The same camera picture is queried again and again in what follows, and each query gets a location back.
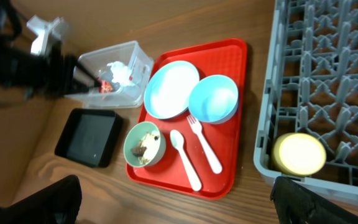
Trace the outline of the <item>white plastic fork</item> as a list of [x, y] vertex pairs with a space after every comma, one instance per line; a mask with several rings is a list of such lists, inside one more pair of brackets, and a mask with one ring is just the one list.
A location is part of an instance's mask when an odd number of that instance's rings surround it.
[[189, 114], [186, 118], [190, 124], [191, 130], [196, 134], [196, 136], [198, 137], [198, 139], [201, 143], [201, 146], [204, 150], [205, 156], [207, 158], [207, 161], [209, 163], [211, 170], [215, 174], [220, 174], [223, 171], [223, 167], [222, 167], [217, 155], [215, 155], [211, 146], [208, 144], [206, 138], [204, 137], [203, 127], [202, 127], [201, 123], [191, 114]]

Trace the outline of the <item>food scraps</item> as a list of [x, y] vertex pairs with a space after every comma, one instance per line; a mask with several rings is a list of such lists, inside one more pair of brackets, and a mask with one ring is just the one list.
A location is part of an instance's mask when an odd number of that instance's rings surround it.
[[160, 135], [146, 133], [138, 142], [138, 145], [131, 149], [131, 153], [138, 159], [141, 165], [149, 163], [157, 154], [160, 147]]

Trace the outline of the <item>red snack wrapper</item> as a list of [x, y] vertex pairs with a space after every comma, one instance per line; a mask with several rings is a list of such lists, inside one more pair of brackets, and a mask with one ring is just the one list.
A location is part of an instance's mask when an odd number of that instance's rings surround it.
[[99, 92], [100, 93], [110, 93], [112, 91], [113, 91], [112, 85], [106, 80], [101, 80], [101, 86], [99, 88]]

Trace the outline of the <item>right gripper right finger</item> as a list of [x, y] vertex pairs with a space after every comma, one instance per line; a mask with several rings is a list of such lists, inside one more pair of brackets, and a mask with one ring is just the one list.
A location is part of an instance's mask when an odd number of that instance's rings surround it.
[[358, 224], [358, 216], [287, 177], [275, 179], [270, 199], [281, 224]]

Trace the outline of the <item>light blue bowl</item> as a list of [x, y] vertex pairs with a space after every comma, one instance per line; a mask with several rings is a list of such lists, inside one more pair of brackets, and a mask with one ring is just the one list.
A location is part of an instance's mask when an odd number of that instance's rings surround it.
[[238, 109], [239, 89], [225, 75], [203, 78], [189, 97], [189, 112], [198, 121], [222, 124], [229, 121]]

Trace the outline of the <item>white plastic spoon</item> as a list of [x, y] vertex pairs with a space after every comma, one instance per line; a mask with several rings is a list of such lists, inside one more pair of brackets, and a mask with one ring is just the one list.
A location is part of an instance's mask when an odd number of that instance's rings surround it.
[[191, 188], [194, 191], [200, 191], [202, 188], [202, 183], [184, 150], [184, 137], [179, 131], [174, 129], [170, 131], [170, 140], [172, 146], [178, 151], [181, 157], [181, 161], [185, 168], [185, 172], [188, 177]]

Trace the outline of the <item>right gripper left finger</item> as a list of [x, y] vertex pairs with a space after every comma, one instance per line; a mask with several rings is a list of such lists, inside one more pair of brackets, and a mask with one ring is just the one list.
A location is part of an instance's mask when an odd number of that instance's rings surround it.
[[0, 209], [0, 224], [74, 224], [82, 201], [80, 180], [68, 175], [31, 196]]

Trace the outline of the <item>light blue plate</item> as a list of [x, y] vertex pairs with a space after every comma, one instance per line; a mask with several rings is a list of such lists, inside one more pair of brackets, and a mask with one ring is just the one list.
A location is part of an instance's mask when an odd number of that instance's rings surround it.
[[158, 69], [144, 93], [144, 106], [157, 119], [170, 119], [187, 110], [191, 91], [200, 81], [198, 69], [179, 60]]

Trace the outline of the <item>red serving tray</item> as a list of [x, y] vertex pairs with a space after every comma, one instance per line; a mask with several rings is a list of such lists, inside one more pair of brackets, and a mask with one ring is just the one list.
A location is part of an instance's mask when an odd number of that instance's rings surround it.
[[[242, 91], [246, 79], [247, 44], [243, 40], [226, 39], [165, 52], [155, 61], [152, 73], [156, 74], [164, 65], [179, 60], [192, 63], [203, 78], [211, 75], [228, 76], [236, 83], [240, 91], [239, 98], [244, 97]], [[173, 129], [181, 132], [185, 140], [186, 155], [200, 177], [200, 191], [196, 192], [191, 188], [179, 153], [170, 142], [167, 142], [165, 154], [159, 162], [150, 167], [132, 167], [128, 164], [127, 175], [141, 184], [209, 200], [219, 199], [230, 191], [234, 183], [242, 112], [236, 112], [223, 124], [202, 124], [207, 142], [223, 165], [220, 174], [214, 174], [211, 170], [201, 143], [186, 120], [188, 115], [185, 112], [176, 118], [159, 120], [142, 107], [138, 122], [150, 121], [166, 138]]]

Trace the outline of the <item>green bowl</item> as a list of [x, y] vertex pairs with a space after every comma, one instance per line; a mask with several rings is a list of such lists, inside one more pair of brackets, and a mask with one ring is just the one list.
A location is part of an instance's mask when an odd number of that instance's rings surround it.
[[163, 133], [152, 122], [135, 125], [124, 141], [124, 157], [131, 167], [141, 168], [156, 165], [166, 151]]

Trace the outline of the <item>yellow cup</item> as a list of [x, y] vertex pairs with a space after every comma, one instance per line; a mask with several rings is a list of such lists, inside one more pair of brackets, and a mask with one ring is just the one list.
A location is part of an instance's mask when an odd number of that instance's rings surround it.
[[326, 159], [326, 150], [321, 142], [305, 133], [281, 135], [271, 153], [272, 165], [276, 170], [300, 177], [317, 173]]

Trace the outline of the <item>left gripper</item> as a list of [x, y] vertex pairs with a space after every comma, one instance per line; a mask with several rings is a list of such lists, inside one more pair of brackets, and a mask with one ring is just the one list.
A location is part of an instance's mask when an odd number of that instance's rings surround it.
[[[60, 47], [53, 47], [48, 56], [32, 55], [11, 48], [0, 41], [0, 85], [5, 87], [27, 87], [47, 96], [63, 96], [86, 93], [100, 88], [102, 83], [74, 56], [62, 55]], [[93, 86], [77, 85], [88, 77]]]

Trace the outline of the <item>clear plastic waste bin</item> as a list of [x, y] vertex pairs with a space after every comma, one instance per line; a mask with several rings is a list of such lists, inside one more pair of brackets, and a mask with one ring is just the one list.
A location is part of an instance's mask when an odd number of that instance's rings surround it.
[[88, 52], [78, 60], [96, 78], [106, 81], [110, 75], [107, 64], [120, 61], [132, 70], [132, 85], [120, 86], [119, 83], [108, 81], [113, 87], [110, 93], [100, 93], [99, 88], [94, 88], [86, 93], [66, 95], [67, 98], [81, 102], [84, 108], [136, 108], [142, 104], [154, 61], [137, 41]]

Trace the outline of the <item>black food waste tray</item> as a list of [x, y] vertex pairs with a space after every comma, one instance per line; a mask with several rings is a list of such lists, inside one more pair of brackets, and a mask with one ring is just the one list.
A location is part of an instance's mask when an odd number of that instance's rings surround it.
[[75, 108], [58, 140], [55, 155], [88, 167], [107, 167], [123, 122], [111, 110]]

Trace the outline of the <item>grey dishwasher rack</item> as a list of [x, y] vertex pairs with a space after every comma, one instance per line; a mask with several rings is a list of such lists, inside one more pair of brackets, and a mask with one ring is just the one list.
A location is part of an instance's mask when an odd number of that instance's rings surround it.
[[324, 167], [296, 182], [358, 206], [358, 1], [275, 3], [254, 165], [264, 181], [281, 176], [275, 140], [306, 133], [326, 150]]

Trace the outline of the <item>white tissue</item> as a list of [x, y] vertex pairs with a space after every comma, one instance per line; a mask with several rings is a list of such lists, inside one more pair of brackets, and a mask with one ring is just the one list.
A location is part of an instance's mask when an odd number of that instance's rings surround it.
[[110, 72], [110, 75], [108, 75], [108, 81], [111, 83], [119, 83], [120, 86], [132, 85], [132, 70], [130, 70], [126, 64], [120, 61], [115, 61], [108, 63], [107, 67]]

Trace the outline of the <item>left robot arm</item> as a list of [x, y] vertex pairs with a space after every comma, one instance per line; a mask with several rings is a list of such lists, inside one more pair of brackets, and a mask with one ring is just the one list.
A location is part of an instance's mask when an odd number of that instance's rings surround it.
[[22, 34], [19, 13], [10, 1], [0, 1], [0, 85], [27, 88], [30, 94], [47, 96], [101, 88], [101, 80], [74, 55], [62, 55], [67, 26], [61, 17], [51, 22], [32, 17], [27, 27], [37, 37], [30, 52], [23, 52], [11, 45]]

